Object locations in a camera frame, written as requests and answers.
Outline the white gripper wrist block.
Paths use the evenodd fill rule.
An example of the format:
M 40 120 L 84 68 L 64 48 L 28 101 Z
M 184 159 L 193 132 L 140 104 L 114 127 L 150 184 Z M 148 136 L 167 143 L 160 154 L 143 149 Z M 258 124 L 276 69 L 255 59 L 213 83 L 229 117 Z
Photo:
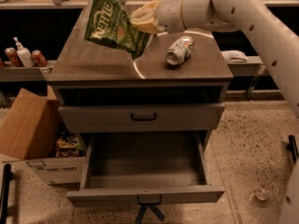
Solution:
M 156 18 L 169 34 L 186 30 L 182 21 L 182 2 L 183 0 L 161 0 L 156 8 Z

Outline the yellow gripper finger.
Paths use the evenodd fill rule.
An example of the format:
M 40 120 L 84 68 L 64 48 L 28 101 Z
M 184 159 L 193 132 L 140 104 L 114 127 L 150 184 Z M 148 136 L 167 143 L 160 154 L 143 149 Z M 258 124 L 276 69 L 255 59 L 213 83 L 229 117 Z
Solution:
M 158 5 L 159 5 L 159 1 L 153 0 L 153 1 L 149 2 L 148 4 L 144 5 L 143 7 L 140 7 L 137 10 L 135 10 L 131 14 L 130 19 L 133 21 L 149 20 L 151 17 L 154 16 L 155 10 Z
M 138 31 L 148 34 L 158 34 L 163 30 L 163 27 L 156 20 L 133 21 L 132 25 Z

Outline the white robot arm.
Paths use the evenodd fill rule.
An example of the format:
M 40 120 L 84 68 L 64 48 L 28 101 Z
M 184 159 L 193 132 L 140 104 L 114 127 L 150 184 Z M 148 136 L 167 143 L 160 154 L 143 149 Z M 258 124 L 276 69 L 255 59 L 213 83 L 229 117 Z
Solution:
M 134 11 L 130 22 L 150 34 L 192 28 L 241 31 L 299 116 L 299 36 L 263 0 L 154 0 Z

